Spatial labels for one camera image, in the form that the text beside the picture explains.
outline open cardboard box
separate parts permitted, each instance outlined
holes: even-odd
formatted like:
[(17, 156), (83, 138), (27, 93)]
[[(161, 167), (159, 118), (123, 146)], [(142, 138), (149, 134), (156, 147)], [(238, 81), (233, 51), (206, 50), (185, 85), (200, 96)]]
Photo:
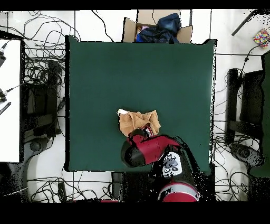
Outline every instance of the open cardboard box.
[[(156, 26), (160, 18), (163, 18), (172, 13), (180, 14), (180, 10), (138, 10), (137, 21), (134, 22), (131, 19), (124, 18), (124, 29), (122, 42), (133, 43), (135, 41), (135, 35), (138, 27), (142, 26)], [(181, 28), (177, 33), (177, 40), (179, 43), (190, 43), (192, 35), (192, 25)]]

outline colorful box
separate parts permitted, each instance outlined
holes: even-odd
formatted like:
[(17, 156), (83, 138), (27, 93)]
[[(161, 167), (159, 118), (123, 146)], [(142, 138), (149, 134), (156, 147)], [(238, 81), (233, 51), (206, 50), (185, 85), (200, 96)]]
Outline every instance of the colorful box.
[[(262, 44), (265, 41), (270, 39), (270, 35), (269, 33), (265, 30), (262, 29), (260, 32), (258, 32), (258, 34), (253, 38), (253, 40), (257, 43), (257, 44)], [(262, 48), (266, 48), (269, 45), (269, 42), (267, 42), (266, 44), (262, 44), (261, 47)]]

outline green tabletop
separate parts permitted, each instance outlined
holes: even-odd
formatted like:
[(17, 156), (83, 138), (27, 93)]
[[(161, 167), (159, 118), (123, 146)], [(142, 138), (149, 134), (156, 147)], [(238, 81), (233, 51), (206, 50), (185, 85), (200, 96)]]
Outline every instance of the green tabletop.
[(264, 95), (263, 102), (263, 139), (262, 150), (265, 158), (265, 163), (262, 166), (254, 167), (250, 170), (250, 174), (259, 178), (270, 178), (270, 51), (262, 56), (262, 64), (264, 71), (264, 80), (262, 82), (262, 89)]
[(117, 110), (157, 110), (160, 134), (180, 136), (209, 172), (215, 40), (205, 44), (77, 42), (66, 39), (70, 73), (70, 171), (149, 171), (120, 158)]

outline white table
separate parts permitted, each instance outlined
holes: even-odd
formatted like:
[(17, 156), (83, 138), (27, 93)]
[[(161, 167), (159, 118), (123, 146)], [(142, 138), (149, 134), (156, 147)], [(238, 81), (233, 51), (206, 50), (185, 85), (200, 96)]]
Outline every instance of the white table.
[[(6, 43), (0, 40), (0, 48)], [(0, 67), (0, 88), (6, 91), (20, 84), (20, 41), (8, 42)], [(11, 105), (0, 115), (0, 162), (19, 162), (20, 141), (20, 88), (17, 87), (6, 96), (7, 101), (0, 104), (2, 109), (8, 102)]]

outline towel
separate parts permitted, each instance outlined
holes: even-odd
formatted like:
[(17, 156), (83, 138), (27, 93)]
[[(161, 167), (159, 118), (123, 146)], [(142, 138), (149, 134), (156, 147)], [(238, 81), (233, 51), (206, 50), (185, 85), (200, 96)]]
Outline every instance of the towel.
[(136, 128), (141, 128), (147, 123), (150, 124), (153, 134), (157, 135), (161, 126), (158, 121), (158, 114), (156, 110), (146, 114), (130, 111), (126, 111), (125, 114), (119, 113), (120, 130), (126, 137), (128, 137), (129, 133), (131, 133), (133, 130)]

